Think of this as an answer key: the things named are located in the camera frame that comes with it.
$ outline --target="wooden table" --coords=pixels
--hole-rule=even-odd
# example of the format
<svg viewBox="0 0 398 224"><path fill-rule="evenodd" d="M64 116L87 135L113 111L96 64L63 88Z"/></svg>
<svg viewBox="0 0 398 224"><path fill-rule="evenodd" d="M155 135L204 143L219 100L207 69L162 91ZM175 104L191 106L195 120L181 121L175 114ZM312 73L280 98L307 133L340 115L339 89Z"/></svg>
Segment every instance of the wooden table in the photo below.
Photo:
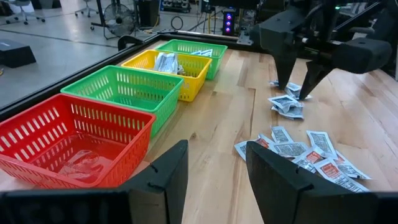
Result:
<svg viewBox="0 0 398 224"><path fill-rule="evenodd" d="M290 81L307 71L297 60ZM195 101L177 109L151 141L144 159L153 161L180 139L189 140L189 181L183 223L263 223L237 142L271 137L284 126L293 140L310 145L306 130L326 131L335 149L374 180L371 190L398 190L398 83L383 72L353 75L334 70L305 101L302 120L271 111L272 96L284 92L270 55L227 50L220 71L206 81ZM0 171L0 189L32 187Z"/></svg>

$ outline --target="office chair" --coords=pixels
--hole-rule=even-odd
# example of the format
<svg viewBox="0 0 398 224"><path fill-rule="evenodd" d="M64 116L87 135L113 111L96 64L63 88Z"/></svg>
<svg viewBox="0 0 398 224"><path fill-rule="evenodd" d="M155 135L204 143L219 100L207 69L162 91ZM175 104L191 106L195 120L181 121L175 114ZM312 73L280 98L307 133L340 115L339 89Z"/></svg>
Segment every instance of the office chair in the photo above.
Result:
<svg viewBox="0 0 398 224"><path fill-rule="evenodd" d="M84 9L80 9L80 10L75 11L75 16L78 15L78 14L77 14L78 12L84 14L84 12L86 11L86 12L87 12L87 17L90 18L90 12L91 12L91 11L96 12L97 14L99 13L97 10L95 10L95 9L93 9L93 8L90 8L90 7L88 6L88 2L91 1L91 0L83 0L83 1L86 3L86 7L85 7Z"/></svg>
<svg viewBox="0 0 398 224"><path fill-rule="evenodd" d="M5 2L5 3L8 3L8 4L15 5L15 6L19 6L20 9L21 9L21 11L18 12L17 14L14 14L14 15L7 16L7 17L6 17L6 23L7 23L7 24L10 24L10 23L11 23L10 20L9 20L9 19L11 19L11 18L14 18L16 21L18 21L18 20L19 20L19 16L22 16L22 17L25 19L25 21L24 21L24 24L25 24L25 25L28 24L28 23L27 23L27 18L28 18L28 17L36 17L36 19L41 19L42 22L45 22L44 17L38 16L38 15L32 13L32 12L25 12L25 11L24 11L24 9L23 9L22 7L23 7L23 6L28 6L28 5L30 4L30 0L15 0L15 1L0 0L0 1L1 1L1 2Z"/></svg>

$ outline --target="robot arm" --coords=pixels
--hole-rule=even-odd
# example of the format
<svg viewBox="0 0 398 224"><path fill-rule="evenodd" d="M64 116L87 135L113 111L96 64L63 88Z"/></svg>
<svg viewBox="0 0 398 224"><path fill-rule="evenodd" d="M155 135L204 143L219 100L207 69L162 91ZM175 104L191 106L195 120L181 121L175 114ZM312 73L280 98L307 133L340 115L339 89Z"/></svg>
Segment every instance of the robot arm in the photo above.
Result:
<svg viewBox="0 0 398 224"><path fill-rule="evenodd" d="M307 62L308 72L300 99L304 99L334 68L366 73L387 63L392 49L386 41L360 38L341 43L331 40L340 2L343 1L322 0L312 6L312 0L291 0L286 11L253 28L250 35L254 43L268 50L275 60L280 89L283 90L289 82L297 53L304 48L318 53L314 60ZM320 26L311 29L310 23L319 18L322 20Z"/></svg>

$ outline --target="basket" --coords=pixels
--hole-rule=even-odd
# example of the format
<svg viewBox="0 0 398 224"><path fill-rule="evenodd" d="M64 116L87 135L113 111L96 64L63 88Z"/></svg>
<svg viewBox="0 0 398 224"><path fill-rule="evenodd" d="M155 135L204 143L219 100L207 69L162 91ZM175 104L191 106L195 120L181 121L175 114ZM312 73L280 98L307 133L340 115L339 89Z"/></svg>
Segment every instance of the basket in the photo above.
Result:
<svg viewBox="0 0 398 224"><path fill-rule="evenodd" d="M154 121L58 94L0 123L0 168L47 189L117 187L143 160Z"/></svg>
<svg viewBox="0 0 398 224"><path fill-rule="evenodd" d="M156 72L152 69L155 67L155 60L159 53L160 52L156 50L146 50L133 59L123 63L122 66ZM182 65L184 68L186 73L185 76L173 75L167 72L156 73L171 75L173 77L182 77L184 79L184 83L181 87L179 99L192 102L205 82L206 73L209 69L211 59L184 54L178 55L177 57L178 64Z"/></svg>
<svg viewBox="0 0 398 224"><path fill-rule="evenodd" d="M191 53L197 52L199 50L213 49L212 56L207 57L213 59L213 61L210 64L210 68L206 76L207 80L212 80L217 74L217 71L221 65L221 61L223 60L224 53L227 48L228 47L225 45L206 44L206 43L186 41L186 40L170 40L166 44L157 47L156 50L190 55Z"/></svg>
<svg viewBox="0 0 398 224"><path fill-rule="evenodd" d="M153 137L177 106L182 83L180 77L110 65L61 92L153 113L156 115Z"/></svg>

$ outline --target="concrete floor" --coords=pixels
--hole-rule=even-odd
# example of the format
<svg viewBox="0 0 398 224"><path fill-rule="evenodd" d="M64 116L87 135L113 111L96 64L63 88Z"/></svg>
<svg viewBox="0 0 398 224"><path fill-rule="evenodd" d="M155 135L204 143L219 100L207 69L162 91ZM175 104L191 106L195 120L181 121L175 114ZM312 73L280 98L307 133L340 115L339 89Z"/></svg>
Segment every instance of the concrete floor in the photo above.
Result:
<svg viewBox="0 0 398 224"><path fill-rule="evenodd" d="M19 68L0 65L0 68L4 68L4 74L0 76L0 107L118 51L118 38L106 40L103 37L102 27L90 30L91 22L100 22L99 15L92 13L91 18L81 14L75 16L76 10L85 7L83 0L61 0L61 3L60 9L35 11L36 14L46 18L45 23L33 18L30 19L29 25L24 25L22 22L6 24L5 17L0 17L0 37L29 45L37 61ZM105 8L110 0L102 0L101 3ZM122 0L121 3L132 8L131 0ZM89 2L89 5L94 9L97 8L95 1ZM154 30L171 29L170 21L174 16L183 19L182 30L190 30L205 19L204 15L199 19L196 5L192 5L191 13L188 14L160 11L160 24ZM175 20L175 27L180 25L180 21ZM219 29L221 26L222 20L217 19L216 34L221 34ZM202 32L202 30L203 24L200 24L196 31ZM113 36L107 30L106 35ZM150 35L136 32L136 37L146 39Z"/></svg>

